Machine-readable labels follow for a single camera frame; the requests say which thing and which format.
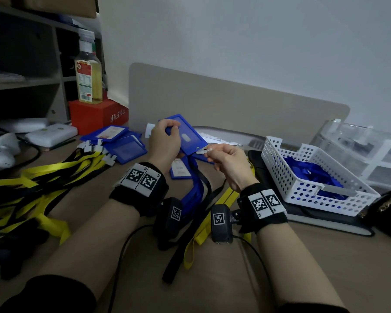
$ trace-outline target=black sleeve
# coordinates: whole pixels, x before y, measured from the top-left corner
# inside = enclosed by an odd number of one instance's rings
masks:
[[[278,309],[278,313],[349,313],[339,306],[319,303],[287,303]]]
[[[93,312],[97,301],[87,286],[77,280],[42,275],[30,279],[25,288],[0,307],[7,312]]]

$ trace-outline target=perforated basket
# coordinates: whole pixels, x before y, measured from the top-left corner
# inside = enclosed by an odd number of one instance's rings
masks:
[[[366,205],[380,197],[374,189],[319,147],[302,144],[298,152],[293,152],[280,148],[281,144],[281,138],[267,136],[262,159],[285,202],[356,216]],[[298,178],[284,159],[288,156],[318,164],[330,176],[341,182],[344,188]],[[346,200],[336,200],[317,195],[320,190],[348,197]]]

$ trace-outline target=white wall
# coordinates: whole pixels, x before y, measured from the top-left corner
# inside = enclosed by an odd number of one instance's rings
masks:
[[[391,131],[391,0],[99,0],[109,97],[145,62],[351,107]]]

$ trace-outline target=red box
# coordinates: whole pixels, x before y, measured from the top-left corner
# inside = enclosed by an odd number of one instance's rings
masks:
[[[129,120],[129,109],[109,99],[99,104],[70,101],[72,125],[79,135],[87,135],[109,125],[123,125]]]

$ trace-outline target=bottle label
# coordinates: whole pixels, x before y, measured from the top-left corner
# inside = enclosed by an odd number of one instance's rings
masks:
[[[78,98],[84,102],[92,102],[93,78],[91,64],[83,60],[77,60],[75,68],[77,69]]]

